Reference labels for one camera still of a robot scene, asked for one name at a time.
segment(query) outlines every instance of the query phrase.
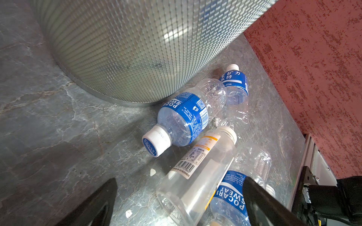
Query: pocari sweat bottle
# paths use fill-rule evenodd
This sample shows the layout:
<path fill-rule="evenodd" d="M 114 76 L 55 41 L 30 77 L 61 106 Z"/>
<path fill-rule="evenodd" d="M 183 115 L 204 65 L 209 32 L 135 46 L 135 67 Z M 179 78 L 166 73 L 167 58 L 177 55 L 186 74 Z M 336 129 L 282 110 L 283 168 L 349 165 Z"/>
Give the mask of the pocari sweat bottle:
<path fill-rule="evenodd" d="M 234 162 L 210 202 L 215 218 L 211 225 L 250 226 L 243 197 L 244 180 L 249 176 L 270 193 L 271 187 L 266 185 L 270 167 L 269 153 L 258 145 L 247 143 L 239 147 Z"/>
<path fill-rule="evenodd" d="M 171 144 L 190 144 L 224 108 L 225 102 L 226 89 L 219 80 L 199 81 L 161 107 L 157 124 L 142 137 L 144 146 L 158 157 Z"/>
<path fill-rule="evenodd" d="M 236 139 L 228 126 L 209 130 L 163 178 L 156 196 L 177 225 L 197 225 L 233 162 Z"/>
<path fill-rule="evenodd" d="M 236 134 L 249 127 L 248 79 L 239 71 L 239 66 L 230 64 L 220 81 L 226 87 L 226 107 L 215 117 L 215 125 L 227 125 Z"/>

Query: bottle cap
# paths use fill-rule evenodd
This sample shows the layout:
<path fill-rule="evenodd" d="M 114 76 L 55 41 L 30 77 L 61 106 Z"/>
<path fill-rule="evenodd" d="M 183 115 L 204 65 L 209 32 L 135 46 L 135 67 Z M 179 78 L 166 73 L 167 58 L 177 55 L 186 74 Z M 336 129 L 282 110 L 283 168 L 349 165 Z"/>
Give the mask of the bottle cap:
<path fill-rule="evenodd" d="M 211 222 L 210 226 L 221 226 L 221 224 L 219 224 L 218 222 L 213 221 L 213 222 Z"/>
<path fill-rule="evenodd" d="M 230 64 L 229 66 L 227 66 L 226 71 L 238 71 L 239 70 L 239 66 L 236 64 Z"/>
<path fill-rule="evenodd" d="M 147 151 L 154 157 L 160 156 L 172 143 L 168 132 L 158 125 L 143 135 L 142 142 Z"/>
<path fill-rule="evenodd" d="M 266 190 L 273 198 L 275 198 L 275 191 L 274 191 L 274 189 L 273 189 L 270 185 L 267 184 L 265 190 Z"/>
<path fill-rule="evenodd" d="M 230 135 L 230 137 L 232 138 L 232 141 L 234 142 L 234 144 L 236 144 L 237 136 L 232 128 L 230 128 L 227 125 L 222 125 L 222 126 L 219 126 L 218 129 L 222 130 L 224 132 L 227 132 Z"/>

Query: empty bottle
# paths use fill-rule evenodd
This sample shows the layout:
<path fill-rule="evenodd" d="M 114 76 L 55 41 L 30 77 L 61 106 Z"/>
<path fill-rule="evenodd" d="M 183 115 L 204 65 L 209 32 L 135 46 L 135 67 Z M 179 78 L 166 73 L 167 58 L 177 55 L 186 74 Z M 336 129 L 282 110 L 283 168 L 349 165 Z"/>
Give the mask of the empty bottle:
<path fill-rule="evenodd" d="M 226 89 L 217 79 L 203 79 L 165 103 L 157 116 L 157 125 L 142 142 L 149 153 L 158 157 L 174 144 L 190 144 L 225 106 Z"/>
<path fill-rule="evenodd" d="M 249 176 L 266 189 L 270 167 L 269 153 L 256 144 L 247 143 L 240 148 L 210 202 L 210 208 L 215 218 L 213 226 L 250 226 L 243 197 L 244 180 Z"/>
<path fill-rule="evenodd" d="M 157 199 L 178 225 L 196 225 L 236 154 L 235 132 L 209 130 L 165 176 Z"/>
<path fill-rule="evenodd" d="M 220 81 L 226 87 L 226 107 L 215 117 L 215 125 L 227 125 L 238 137 L 249 127 L 248 79 L 239 71 L 239 66 L 230 64 Z"/>

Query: marble tabletop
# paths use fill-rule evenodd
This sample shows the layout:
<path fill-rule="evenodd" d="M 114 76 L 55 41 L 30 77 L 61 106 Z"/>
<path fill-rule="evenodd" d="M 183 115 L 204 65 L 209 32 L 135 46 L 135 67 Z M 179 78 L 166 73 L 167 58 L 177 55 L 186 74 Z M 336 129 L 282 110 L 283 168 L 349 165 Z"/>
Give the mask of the marble tabletop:
<path fill-rule="evenodd" d="M 242 140 L 270 152 L 268 183 L 287 206 L 304 137 L 244 35 L 184 88 L 218 78 L 230 63 L 249 79 L 251 126 Z M 0 74 L 0 225 L 55 225 L 113 177 L 111 225 L 173 225 L 155 188 L 192 144 L 158 158 L 148 154 L 141 137 L 156 124 L 160 105 L 118 106 L 77 86 L 54 62 L 21 0 L 0 3 Z M 208 208 L 199 225 L 211 217 Z"/>

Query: metal mesh trash can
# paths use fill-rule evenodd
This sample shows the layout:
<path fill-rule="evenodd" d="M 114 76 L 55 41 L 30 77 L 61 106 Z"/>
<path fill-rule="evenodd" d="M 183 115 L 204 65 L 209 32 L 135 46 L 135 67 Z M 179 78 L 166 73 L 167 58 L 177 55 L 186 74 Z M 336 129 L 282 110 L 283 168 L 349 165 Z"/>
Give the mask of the metal mesh trash can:
<path fill-rule="evenodd" d="M 275 0 L 32 0 L 52 54 L 86 91 L 128 106 L 184 85 Z"/>

